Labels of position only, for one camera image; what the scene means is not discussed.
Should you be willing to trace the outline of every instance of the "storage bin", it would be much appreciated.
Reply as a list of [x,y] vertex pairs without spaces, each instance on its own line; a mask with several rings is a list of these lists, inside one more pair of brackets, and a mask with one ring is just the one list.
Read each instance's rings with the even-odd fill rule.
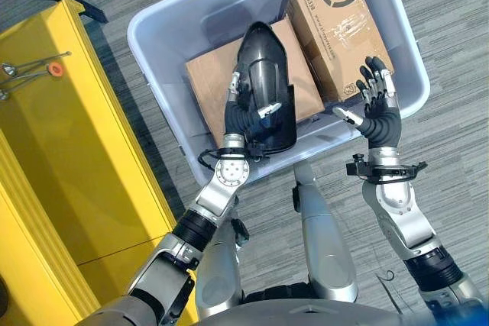
[[[399,92],[401,116],[412,115],[428,98],[429,80],[403,4],[401,0],[365,1],[395,69],[393,80]],[[215,145],[200,114],[185,62],[239,38],[253,21],[281,19],[286,3],[287,0],[162,0],[140,11],[129,24],[129,46],[201,185],[208,182],[212,173],[199,165],[197,157]],[[354,111],[363,112],[359,99],[349,104]],[[296,145],[254,164],[248,182],[359,136],[332,114],[331,107],[326,104],[325,112],[299,123]]]

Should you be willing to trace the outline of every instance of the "gray carpet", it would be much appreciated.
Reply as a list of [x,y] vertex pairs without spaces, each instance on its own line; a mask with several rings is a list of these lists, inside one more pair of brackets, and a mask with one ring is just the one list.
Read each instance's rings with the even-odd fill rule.
[[[109,19],[104,25],[85,20],[92,42],[173,211],[181,215],[199,187],[126,41],[134,14],[159,0],[88,1]],[[403,2],[431,80],[428,102],[403,122],[403,161],[429,163],[414,183],[419,206],[458,265],[487,296],[487,0]],[[1,28],[50,4],[1,0]],[[345,175],[345,161],[366,149],[366,142],[357,139],[311,160],[356,265],[358,302],[394,310],[375,277],[393,270],[396,277],[387,286],[400,307],[423,310],[416,284],[362,200],[360,181]],[[240,195],[239,212],[251,234],[240,252],[246,292],[306,279],[293,186],[292,170],[284,169]]]

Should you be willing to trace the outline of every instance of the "yellow shelf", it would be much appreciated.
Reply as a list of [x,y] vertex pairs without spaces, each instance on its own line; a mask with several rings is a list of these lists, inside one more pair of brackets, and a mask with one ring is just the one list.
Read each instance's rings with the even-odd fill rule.
[[[62,0],[0,34],[2,62],[71,52],[57,60],[65,70],[61,78],[42,76],[0,102],[0,155],[8,159],[0,168],[0,210],[11,213],[2,215],[2,230],[9,226],[17,233],[14,241],[9,232],[2,236],[0,257],[16,253],[16,265],[13,271],[2,264],[0,276],[18,305],[0,325],[20,325],[9,321],[19,312],[32,325],[79,321],[122,294],[157,240],[175,225],[79,19],[81,11],[79,3]],[[12,242],[24,250],[13,251]],[[32,256],[39,268],[18,267]],[[44,269],[40,282],[23,282],[34,269]],[[46,298],[42,276],[63,305],[28,301],[37,293]],[[34,317],[39,311],[46,312],[42,322]],[[180,324],[196,320],[192,299]]]

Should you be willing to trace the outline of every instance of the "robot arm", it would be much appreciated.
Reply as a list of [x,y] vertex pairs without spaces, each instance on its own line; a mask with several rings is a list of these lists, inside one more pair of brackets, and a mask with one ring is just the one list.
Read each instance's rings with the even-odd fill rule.
[[[164,236],[131,281],[126,295],[95,311],[80,326],[151,326],[175,322],[188,301],[195,270],[206,245],[232,210],[236,193],[247,181],[250,167],[245,159],[245,137],[241,130],[280,108],[273,103],[255,113],[228,108],[238,94],[239,73],[228,89],[221,159],[211,180],[197,195],[171,233]],[[239,115],[229,118],[228,115]]]
[[390,73],[377,57],[368,57],[365,62],[371,71],[362,66],[360,72],[368,86],[357,81],[365,100],[365,118],[342,108],[333,110],[368,139],[368,161],[364,162],[363,155],[355,154],[355,161],[347,164],[347,174],[365,180],[364,200],[436,318],[450,317],[454,310],[464,312],[470,308],[457,305],[484,307],[480,292],[457,267],[416,203],[410,180],[426,164],[400,165],[397,144],[401,122]]

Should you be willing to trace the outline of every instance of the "cardboard box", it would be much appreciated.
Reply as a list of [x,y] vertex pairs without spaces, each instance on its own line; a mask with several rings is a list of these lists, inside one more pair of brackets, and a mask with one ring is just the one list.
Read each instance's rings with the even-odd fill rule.
[[358,71],[366,56],[392,62],[365,0],[289,0],[287,13],[326,101],[358,93]]
[[[288,17],[271,25],[287,52],[289,84],[294,85],[296,120],[324,110],[307,62]],[[242,39],[203,54],[186,64],[193,91],[218,147],[222,147],[229,83]]]

